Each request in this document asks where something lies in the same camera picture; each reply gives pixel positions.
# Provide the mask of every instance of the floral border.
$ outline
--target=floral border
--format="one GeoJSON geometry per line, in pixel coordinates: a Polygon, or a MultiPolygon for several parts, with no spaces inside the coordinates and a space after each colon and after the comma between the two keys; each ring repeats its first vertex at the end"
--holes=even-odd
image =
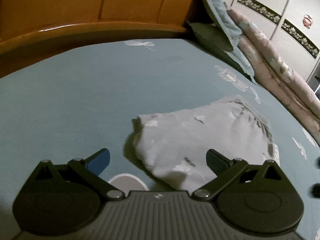
{"type": "Polygon", "coordinates": [[[299,42],[299,44],[304,47],[313,58],[318,56],[319,48],[291,22],[285,19],[281,28],[299,42]]]}
{"type": "Polygon", "coordinates": [[[277,14],[275,11],[256,0],[238,0],[237,2],[248,7],[251,10],[254,10],[276,25],[278,25],[280,22],[280,14],[277,14]]]}

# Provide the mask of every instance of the wooden headboard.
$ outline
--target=wooden headboard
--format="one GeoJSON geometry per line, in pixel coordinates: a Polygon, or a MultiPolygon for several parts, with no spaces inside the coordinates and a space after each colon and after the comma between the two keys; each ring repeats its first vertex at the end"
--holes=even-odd
{"type": "Polygon", "coordinates": [[[0,0],[0,78],[89,44],[187,37],[204,12],[201,0],[0,0]]]}

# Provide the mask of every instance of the metal rivet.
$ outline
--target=metal rivet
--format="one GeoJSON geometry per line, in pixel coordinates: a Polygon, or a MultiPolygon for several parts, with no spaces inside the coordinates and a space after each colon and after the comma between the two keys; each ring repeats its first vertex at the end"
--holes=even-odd
{"type": "Polygon", "coordinates": [[[123,192],[117,189],[113,189],[107,192],[107,196],[111,199],[117,199],[123,196],[123,192]]]}
{"type": "Polygon", "coordinates": [[[210,191],[207,189],[197,189],[194,194],[199,198],[206,198],[210,196],[210,191]]]}

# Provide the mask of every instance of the pillow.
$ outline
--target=pillow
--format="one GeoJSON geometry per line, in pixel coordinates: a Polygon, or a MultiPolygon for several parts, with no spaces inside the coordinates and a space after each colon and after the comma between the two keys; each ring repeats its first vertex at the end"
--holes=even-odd
{"type": "Polygon", "coordinates": [[[211,20],[223,31],[223,36],[235,49],[241,39],[242,31],[227,13],[225,0],[202,0],[211,20]]]}

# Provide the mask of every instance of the black plastic body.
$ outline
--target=black plastic body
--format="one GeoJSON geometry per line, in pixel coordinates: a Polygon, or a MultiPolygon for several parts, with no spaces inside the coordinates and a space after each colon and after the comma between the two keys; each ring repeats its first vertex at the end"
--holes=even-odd
{"type": "Polygon", "coordinates": [[[113,240],[130,235],[139,240],[301,239],[294,231],[303,202],[275,162],[249,165],[209,150],[207,164],[219,174],[200,188],[210,192],[207,197],[181,191],[130,192],[115,200],[107,192],[117,189],[87,170],[86,161],[40,162],[19,192],[13,214],[27,231],[25,239],[91,239],[83,237],[92,228],[95,239],[113,240]]]}

